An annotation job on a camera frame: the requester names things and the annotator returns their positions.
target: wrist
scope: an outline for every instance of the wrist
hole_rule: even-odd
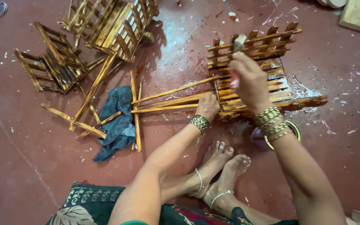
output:
[[[263,103],[256,104],[252,107],[249,107],[253,115],[259,115],[263,113],[267,108],[271,107],[273,103],[266,101]]]

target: leg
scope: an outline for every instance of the leg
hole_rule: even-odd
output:
[[[228,159],[233,155],[234,149],[228,147],[225,149],[224,142],[213,142],[205,154],[203,165],[198,168],[203,181],[203,187],[200,191],[200,178],[194,171],[191,174],[182,177],[165,178],[162,182],[162,204],[167,201],[182,196],[184,194],[194,194],[194,197],[202,198],[207,192],[212,178],[223,168]]]
[[[247,171],[250,164],[250,158],[244,154],[237,155],[232,160],[228,161],[223,168],[219,180],[209,187],[206,195],[204,196],[204,202],[208,206],[211,206],[211,198],[215,198],[227,190],[233,191],[238,177]],[[231,213],[234,207],[240,207],[253,224],[274,224],[280,222],[279,219],[248,207],[243,202],[237,200],[232,194],[223,195],[217,198],[213,204],[213,209],[220,212],[227,218],[231,218]]]

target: anklet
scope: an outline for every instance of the anklet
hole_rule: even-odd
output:
[[[195,192],[194,194],[189,195],[190,197],[196,195],[199,191],[201,191],[202,188],[204,188],[203,185],[202,185],[202,181],[203,181],[203,180],[202,180],[202,176],[201,176],[201,174],[198,172],[197,168],[195,168],[195,172],[198,174],[198,176],[199,176],[199,178],[200,178],[201,184],[200,184],[200,189],[199,189],[197,192]]]
[[[219,194],[218,196],[216,196],[215,198],[210,198],[212,203],[210,204],[210,209],[212,209],[212,206],[213,206],[213,203],[216,201],[216,199],[220,196],[223,196],[223,195],[227,195],[227,194],[234,194],[234,191],[230,191],[230,190],[227,190],[226,192],[223,192],[221,194]]]

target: wooden chair model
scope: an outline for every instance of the wooden chair model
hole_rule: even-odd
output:
[[[283,33],[277,33],[278,26],[269,29],[267,35],[257,37],[257,30],[253,30],[245,41],[242,52],[248,54],[249,57],[256,60],[261,68],[267,73],[268,84],[271,101],[282,110],[295,111],[301,110],[304,107],[318,107],[327,103],[327,96],[316,96],[302,99],[292,99],[289,84],[287,83],[286,75],[280,57],[290,50],[291,47],[287,44],[294,43],[295,38],[291,38],[294,34],[302,33],[302,29],[296,29],[298,23],[294,22],[287,26]],[[184,90],[202,83],[213,81],[214,89],[210,91],[216,94],[221,105],[219,115],[222,120],[226,121],[228,118],[236,118],[238,116],[252,117],[248,107],[242,103],[236,93],[230,88],[231,75],[227,64],[232,60],[234,53],[233,42],[238,37],[238,34],[232,35],[229,44],[219,45],[220,39],[215,38],[212,48],[208,51],[212,53],[208,59],[212,62],[208,63],[208,70],[212,77],[201,80],[199,82],[188,84],[178,89],[163,92],[161,94],[149,96],[143,99],[135,100],[132,105],[136,106],[142,102],[172,94],[174,92]],[[134,107],[132,113],[154,112],[167,109],[182,109],[187,107],[198,106],[199,98],[202,98],[206,93],[197,95],[166,100],[162,102],[141,105]]]
[[[79,6],[71,1],[67,17],[58,23],[76,33],[76,47],[83,38],[88,48],[134,62],[141,40],[154,42],[145,29],[153,16],[159,15],[157,6],[154,0],[136,0],[134,4],[122,0],[80,0]]]
[[[48,48],[40,56],[15,49],[15,55],[38,92],[49,91],[66,94],[78,85],[92,69],[106,58],[102,56],[85,65],[78,58],[81,51],[74,51],[66,35],[34,22]]]

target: cloth rag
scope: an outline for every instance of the cloth rag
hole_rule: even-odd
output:
[[[136,128],[132,124],[131,102],[133,96],[129,85],[114,88],[108,92],[108,98],[101,110],[100,120],[122,111],[122,115],[103,125],[106,138],[99,139],[101,150],[93,158],[94,162],[109,159],[119,149],[123,149],[136,140]]]

